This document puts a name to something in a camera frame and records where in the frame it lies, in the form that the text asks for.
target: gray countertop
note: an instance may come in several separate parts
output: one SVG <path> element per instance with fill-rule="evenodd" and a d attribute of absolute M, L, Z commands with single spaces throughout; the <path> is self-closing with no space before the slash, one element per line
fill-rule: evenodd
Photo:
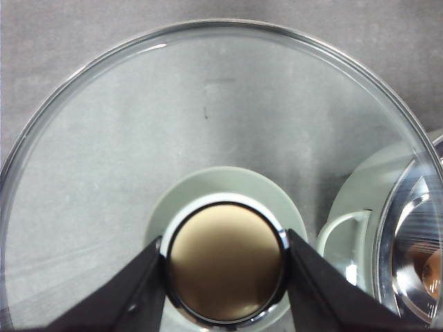
<path fill-rule="evenodd" d="M 426 130 L 443 127 L 443 1 L 1 2 L 1 160 L 39 105 L 110 48 L 158 27 L 256 19 L 341 49 L 385 80 Z"/>

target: gray surface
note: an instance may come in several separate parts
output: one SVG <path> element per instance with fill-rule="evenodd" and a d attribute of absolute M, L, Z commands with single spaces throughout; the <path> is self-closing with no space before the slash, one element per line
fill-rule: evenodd
<path fill-rule="evenodd" d="M 101 53 L 177 21 L 237 17 L 301 30 L 362 61 L 428 130 L 443 127 L 443 1 L 1 2 L 1 159 L 38 106 Z"/>

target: clear glass dish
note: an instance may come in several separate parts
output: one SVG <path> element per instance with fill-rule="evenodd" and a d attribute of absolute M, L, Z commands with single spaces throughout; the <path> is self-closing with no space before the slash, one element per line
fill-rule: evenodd
<path fill-rule="evenodd" d="M 392 284 L 378 284 L 375 272 L 379 224 L 412 160 L 440 226 L 441 166 L 430 140 L 389 87 L 323 42 L 240 20 L 135 39 L 56 90 L 2 169 L 2 325 L 48 324 L 97 289 L 141 251 L 162 195 L 215 166 L 280 186 L 313 246 L 327 222 L 370 211 L 364 231 L 334 232 L 324 253 L 382 300 L 380 287 Z M 359 179 L 342 187 L 351 176 Z M 184 331 L 166 320 L 163 331 Z M 291 325 L 287 313 L 268 331 Z"/>

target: cup handle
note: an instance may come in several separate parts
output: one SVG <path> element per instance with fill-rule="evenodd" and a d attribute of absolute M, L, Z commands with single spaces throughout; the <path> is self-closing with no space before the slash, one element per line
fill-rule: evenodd
<path fill-rule="evenodd" d="M 359 223 L 359 228 L 358 228 L 358 231 L 357 231 L 358 233 L 357 233 L 356 237 L 357 237 L 357 239 L 364 239 L 371 212 L 372 212 L 371 210 L 355 211 L 355 212 L 344 214 L 343 216 L 340 216 L 340 217 L 326 223 L 323 226 L 323 228 L 321 229 L 321 231 L 317 237 L 316 249 L 317 249 L 317 252 L 321 255 L 321 257 L 323 257 L 325 254 L 326 241 L 328 240 L 332 231 L 334 231 L 334 229 L 338 225 L 340 225 L 346 221 L 350 221 L 350 220 L 357 221 Z M 356 267 L 361 272 L 363 272 L 363 267 L 364 267 L 364 265 L 363 265 L 364 246 L 365 246 L 365 241 L 357 241 L 357 245 L 356 245 L 356 249 L 355 249 L 355 256 L 354 256 L 354 261 L 355 261 Z"/>

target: glass lid rim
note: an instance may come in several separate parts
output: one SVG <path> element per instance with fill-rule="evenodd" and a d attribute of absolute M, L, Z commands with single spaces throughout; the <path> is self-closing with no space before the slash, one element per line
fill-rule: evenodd
<path fill-rule="evenodd" d="M 184 21 L 177 24 L 167 25 L 160 28 L 155 28 L 151 32 L 145 33 L 140 37 L 132 39 L 130 41 L 126 41 L 125 43 L 114 47 L 107 52 L 99 55 L 88 64 L 81 66 L 77 71 L 75 71 L 72 75 L 70 75 L 63 83 L 61 83 L 50 95 L 46 98 L 46 100 L 37 108 L 34 114 L 31 116 L 30 120 L 26 123 L 25 127 L 22 129 L 20 134 L 18 135 L 16 141 L 14 142 L 12 148 L 8 152 L 6 159 L 3 162 L 0 171 L 0 195 L 4 195 L 4 191 L 7 188 L 5 186 L 6 179 L 10 173 L 11 167 L 16 161 L 16 156 L 20 151 L 21 147 L 24 145 L 26 141 L 26 136 L 33 129 L 35 124 L 44 114 L 44 112 L 50 107 L 52 102 L 65 90 L 67 90 L 72 83 L 74 83 L 78 78 L 82 77 L 84 74 L 87 74 L 88 71 L 109 57 L 115 55 L 116 53 L 125 50 L 131 46 L 139 44 L 141 42 L 146 42 L 148 40 L 154 39 L 156 37 L 160 37 L 162 35 L 168 35 L 172 33 L 179 33 L 182 31 L 196 30 L 202 28 L 243 28 L 256 30 L 258 32 L 264 33 L 273 33 L 276 35 L 280 35 L 283 37 L 288 37 L 289 39 L 294 39 L 295 41 L 302 42 L 308 46 L 317 48 L 326 56 L 337 59 L 342 62 L 346 67 L 350 68 L 357 72 L 358 75 L 365 78 L 369 81 L 370 84 L 373 84 L 379 92 L 381 92 L 387 99 L 393 103 L 400 114 L 405 117 L 408 121 L 408 124 L 411 125 L 411 129 L 417 134 L 417 138 L 419 138 L 421 144 L 425 148 L 428 156 L 431 157 L 433 169 L 437 172 L 437 176 L 440 178 L 440 181 L 443 183 L 443 167 L 440 164 L 440 159 L 437 155 L 437 152 L 430 140 L 427 136 L 423 126 L 419 123 L 416 116 L 409 109 L 406 103 L 394 92 L 392 88 L 390 88 L 380 77 L 375 75 L 371 70 L 366 68 L 364 65 L 360 64 L 358 61 L 346 55 L 344 52 L 338 50 L 337 48 L 329 45 L 328 43 L 321 41 L 320 39 L 311 37 L 305 33 L 301 33 L 292 28 L 286 28 L 284 26 L 270 24 L 263 21 L 256 20 L 248 20 L 248 19 L 199 19 L 192 21 Z M 1 200 L 1 207 L 3 207 L 4 199 Z M 6 235 L 7 235 L 7 227 L 8 221 L 4 222 L 0 221 L 0 274 L 4 275 L 4 264 L 5 264 L 5 244 L 6 244 Z M 8 327 L 8 324 L 12 324 L 12 321 L 9 316 L 8 310 L 8 300 L 6 295 L 6 285 L 3 283 L 0 284 L 0 307 L 3 311 L 3 318 L 0 319 L 0 329 L 5 325 Z"/>

